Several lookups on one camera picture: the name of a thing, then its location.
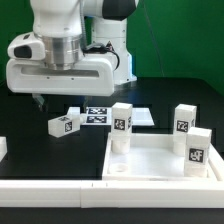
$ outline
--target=green wall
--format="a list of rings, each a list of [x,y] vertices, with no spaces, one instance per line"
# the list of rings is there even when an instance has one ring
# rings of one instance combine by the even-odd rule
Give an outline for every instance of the green wall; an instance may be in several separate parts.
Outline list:
[[[140,0],[128,22],[128,49],[138,77],[201,78],[224,95],[223,0]],[[1,0],[0,79],[8,44],[31,31],[32,23],[29,0]]]

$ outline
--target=black tabletop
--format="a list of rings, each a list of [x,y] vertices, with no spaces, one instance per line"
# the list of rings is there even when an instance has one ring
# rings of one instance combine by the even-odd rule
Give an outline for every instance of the black tabletop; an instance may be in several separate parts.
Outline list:
[[[110,127],[81,126],[80,131],[54,138],[49,119],[83,109],[81,96],[44,96],[40,111],[30,94],[14,94],[0,87],[0,136],[7,137],[8,154],[0,163],[0,179],[101,179]],[[116,102],[149,108],[153,127],[134,126],[135,133],[171,134],[178,104],[197,106],[196,126],[212,129],[212,144],[224,153],[224,97],[199,79],[139,78],[136,85],[111,97],[92,97],[89,106],[111,107]],[[222,209],[19,209],[1,208],[2,223],[222,223]]]

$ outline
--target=rectangular white block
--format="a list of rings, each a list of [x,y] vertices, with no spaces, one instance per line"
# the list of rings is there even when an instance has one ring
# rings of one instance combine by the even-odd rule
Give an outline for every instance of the rectangular white block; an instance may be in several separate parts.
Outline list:
[[[211,133],[209,129],[195,127],[187,133],[185,176],[207,176]]]
[[[0,162],[7,153],[6,137],[0,137]]]
[[[184,176],[185,177],[207,177],[208,176],[208,166],[192,164],[190,162],[185,161]]]
[[[115,103],[112,107],[111,133],[130,135],[132,128],[132,104]]]
[[[48,133],[57,138],[80,130],[80,116],[65,115],[48,121]]]
[[[196,106],[180,104],[175,108],[173,141],[186,143],[186,134],[195,126]]]

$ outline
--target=small white block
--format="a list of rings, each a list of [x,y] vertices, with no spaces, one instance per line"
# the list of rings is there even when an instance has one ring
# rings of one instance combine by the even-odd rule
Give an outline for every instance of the small white block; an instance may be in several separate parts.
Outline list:
[[[207,175],[209,148],[212,131],[192,127],[187,133],[184,173],[187,176]]]
[[[132,129],[132,104],[116,103],[112,107],[111,133],[129,135]]]
[[[65,115],[48,121],[48,133],[57,138],[80,130],[80,116]]]
[[[193,120],[196,117],[196,111],[196,106],[179,104],[175,108],[175,118],[183,120]]]
[[[127,154],[130,151],[130,142],[130,138],[121,141],[112,140],[111,150],[116,154]]]
[[[185,156],[186,144],[174,142],[173,143],[173,152],[178,156]]]
[[[199,148],[209,148],[212,130],[192,127],[187,133],[187,145]]]
[[[175,108],[173,141],[186,144],[186,134],[195,126],[196,106],[180,104]]]
[[[2,161],[6,153],[7,153],[6,137],[0,137],[0,161]]]
[[[80,114],[80,124],[86,123],[87,115],[86,114]]]
[[[112,115],[120,117],[130,117],[132,115],[132,104],[115,103],[112,106]]]
[[[200,166],[197,164],[185,162],[184,163],[184,176],[185,177],[207,177],[207,166]]]

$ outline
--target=white robot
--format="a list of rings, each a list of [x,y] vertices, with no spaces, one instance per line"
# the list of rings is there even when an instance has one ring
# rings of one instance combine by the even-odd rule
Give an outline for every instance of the white robot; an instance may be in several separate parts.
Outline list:
[[[13,92],[34,96],[110,96],[115,84],[135,80],[130,75],[131,57],[126,50],[126,18],[136,9],[138,0],[30,3],[34,12],[33,32],[18,36],[8,48],[11,59],[7,64],[7,84]],[[117,53],[97,43],[84,43],[81,47],[84,15],[96,17],[93,33],[97,34],[93,34],[93,41],[107,44],[109,39]]]

